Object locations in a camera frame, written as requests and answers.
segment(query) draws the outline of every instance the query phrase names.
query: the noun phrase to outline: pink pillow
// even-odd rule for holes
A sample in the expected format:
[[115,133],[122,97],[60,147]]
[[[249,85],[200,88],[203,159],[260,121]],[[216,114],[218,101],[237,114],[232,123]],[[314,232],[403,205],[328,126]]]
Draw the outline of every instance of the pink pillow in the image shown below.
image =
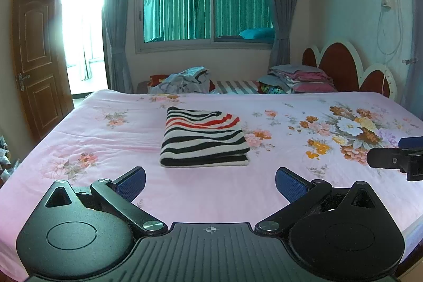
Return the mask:
[[302,82],[296,83],[293,87],[296,93],[337,93],[332,84],[320,82]]

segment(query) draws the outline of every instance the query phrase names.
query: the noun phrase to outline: electrical outlet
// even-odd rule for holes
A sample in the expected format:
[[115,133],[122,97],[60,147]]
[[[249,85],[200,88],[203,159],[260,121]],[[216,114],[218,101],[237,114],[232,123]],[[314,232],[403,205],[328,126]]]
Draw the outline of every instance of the electrical outlet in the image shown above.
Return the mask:
[[394,0],[381,0],[381,6],[387,10],[394,7]]

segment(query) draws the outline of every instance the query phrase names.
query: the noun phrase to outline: red stripe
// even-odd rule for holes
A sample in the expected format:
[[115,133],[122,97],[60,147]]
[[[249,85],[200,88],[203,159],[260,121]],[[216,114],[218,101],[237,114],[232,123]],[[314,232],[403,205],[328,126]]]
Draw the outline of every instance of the red stripe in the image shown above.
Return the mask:
[[[208,121],[206,123],[199,124],[198,126],[213,126],[215,124],[221,124],[223,122],[226,122],[227,120],[230,120],[231,118],[232,118],[232,114],[226,114],[220,120],[211,120],[211,121]],[[171,122],[176,121],[176,120],[183,120],[183,121],[186,121],[187,123],[194,123],[194,122],[191,122],[190,120],[188,120],[185,117],[173,117],[166,122],[166,126],[168,126],[168,124],[170,124]]]
[[[226,128],[230,128],[230,127],[233,127],[234,125],[236,125],[239,121],[240,121],[240,118],[237,117],[237,118],[235,118],[235,120],[233,120],[229,124],[226,124],[225,126],[213,127],[212,129],[226,129]],[[194,126],[193,124],[189,124],[189,123],[186,123],[186,122],[174,122],[174,123],[172,123],[172,126],[175,126],[177,124],[179,124],[182,127],[188,127],[188,128],[198,128],[198,129],[205,129],[205,128],[207,129],[208,128],[207,126],[201,126],[201,125]]]

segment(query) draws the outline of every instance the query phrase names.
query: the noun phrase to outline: pink floral bed sheet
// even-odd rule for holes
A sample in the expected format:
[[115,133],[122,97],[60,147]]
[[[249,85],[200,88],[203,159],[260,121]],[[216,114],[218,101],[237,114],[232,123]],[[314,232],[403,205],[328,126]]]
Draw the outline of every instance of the pink floral bed sheet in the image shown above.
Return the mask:
[[[239,116],[248,166],[164,168],[159,153],[166,109],[219,110]],[[22,281],[27,274],[16,238],[56,179],[88,186],[143,166],[147,183],[134,204],[173,222],[250,222],[288,204],[274,175],[288,167],[307,180],[337,187],[371,184],[406,239],[406,257],[423,237],[423,182],[394,170],[370,168],[373,147],[396,147],[423,136],[423,122],[375,93],[303,95],[92,94],[23,161],[0,189],[0,269]]]

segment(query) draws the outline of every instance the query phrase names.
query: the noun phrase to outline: white cable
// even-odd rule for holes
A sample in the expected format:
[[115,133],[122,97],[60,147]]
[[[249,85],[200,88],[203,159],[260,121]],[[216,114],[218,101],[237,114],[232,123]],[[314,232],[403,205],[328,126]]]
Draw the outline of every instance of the white cable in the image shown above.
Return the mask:
[[402,8],[401,8],[401,0],[397,0],[397,1],[398,1],[397,2],[398,3],[397,19],[398,19],[398,28],[399,28],[400,38],[399,38],[398,44],[396,45],[395,49],[392,52],[390,52],[390,53],[385,52],[381,48],[380,43],[379,43],[380,26],[383,23],[382,9],[381,9],[380,14],[379,14],[379,22],[378,22],[378,26],[377,26],[377,37],[376,37],[377,47],[381,51],[381,53],[383,55],[385,55],[385,72],[384,72],[384,78],[383,78],[383,82],[382,82],[382,95],[384,94],[384,84],[385,84],[385,79],[386,79],[386,72],[388,70],[387,64],[388,64],[388,62],[390,62],[395,57],[395,55],[397,54],[398,49],[401,47],[401,44],[402,44],[402,41],[403,41],[403,15],[402,15]]

